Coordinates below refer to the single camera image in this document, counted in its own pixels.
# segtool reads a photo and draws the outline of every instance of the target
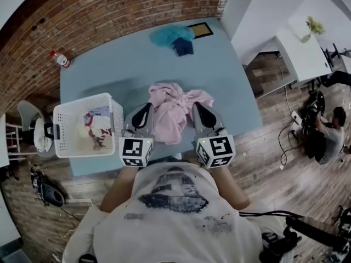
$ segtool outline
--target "vase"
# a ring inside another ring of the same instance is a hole
[[[306,36],[304,36],[302,39],[301,39],[301,43],[307,43],[308,40],[311,39],[311,35],[310,34],[307,34]]]

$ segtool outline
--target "plastic bottle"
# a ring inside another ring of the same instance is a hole
[[[54,50],[51,51],[50,55],[56,61],[59,65],[63,66],[64,68],[67,68],[71,65],[71,61],[67,59],[64,55],[62,54],[57,54]]]

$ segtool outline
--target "black hair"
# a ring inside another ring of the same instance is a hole
[[[342,107],[335,107],[334,108],[334,118],[339,120],[339,125],[340,127],[343,127],[345,125],[346,121],[346,113],[344,108]]]

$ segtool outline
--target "potted plant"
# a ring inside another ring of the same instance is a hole
[[[314,21],[311,16],[307,17],[306,24],[309,28],[309,34],[301,39],[302,43],[306,43],[308,40],[310,40],[312,34],[321,35],[325,32],[323,25]]]

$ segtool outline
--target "plastic basket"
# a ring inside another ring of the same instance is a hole
[[[93,139],[82,137],[77,126],[82,124],[83,116],[91,109],[104,106],[110,110],[112,135],[108,137],[107,146],[95,150]],[[118,151],[118,137],[122,136],[123,108],[108,93],[93,95],[56,106],[53,123],[55,150],[59,158],[111,155],[116,148]]]

